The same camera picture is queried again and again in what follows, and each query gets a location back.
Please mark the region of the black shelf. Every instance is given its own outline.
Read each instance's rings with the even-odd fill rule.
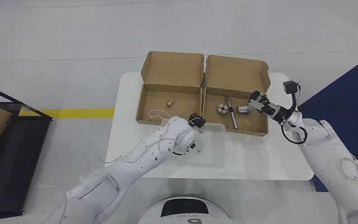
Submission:
[[[0,136],[0,218],[22,216],[41,150],[52,117],[0,92],[12,102],[0,108],[12,113],[11,121]],[[19,116],[26,107],[40,116]]]

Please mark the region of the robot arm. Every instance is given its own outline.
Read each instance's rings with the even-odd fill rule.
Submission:
[[[183,155],[195,147],[194,139],[205,120],[195,114],[191,122],[171,118],[151,136],[140,141],[112,165],[86,175],[67,192],[67,202],[44,223],[97,224],[118,208],[126,190],[141,176],[171,155]]]
[[[285,92],[293,96],[289,110],[271,103],[258,91],[251,95],[248,105],[278,122],[284,137],[299,145],[308,165],[335,200],[339,223],[358,223],[358,160],[350,154],[328,122],[303,119],[302,113],[295,110],[297,88],[300,88],[298,83],[284,82]],[[295,142],[284,131],[292,132]]]

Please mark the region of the clear plastic tray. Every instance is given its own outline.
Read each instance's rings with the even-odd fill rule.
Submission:
[[[223,124],[206,123],[195,139],[195,148],[189,154],[172,161],[194,166],[224,166],[225,141]]]

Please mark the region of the white table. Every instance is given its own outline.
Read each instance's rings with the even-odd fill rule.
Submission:
[[[284,93],[282,83],[288,77],[270,73],[268,98],[275,104],[291,107],[291,96]],[[139,72],[122,76],[113,117],[106,161],[127,154],[144,137],[158,128],[138,124],[135,114],[143,80]],[[257,179],[257,180],[309,180],[313,172],[298,146],[289,143],[280,126],[269,119],[268,134],[264,137],[237,133],[224,133],[224,162],[220,166],[177,162],[168,159],[150,171],[145,178],[192,179]]]

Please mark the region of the yellow floor line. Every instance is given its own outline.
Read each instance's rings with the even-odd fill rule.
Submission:
[[[40,110],[55,119],[113,118],[114,108]],[[20,116],[37,116],[32,111],[20,112]]]

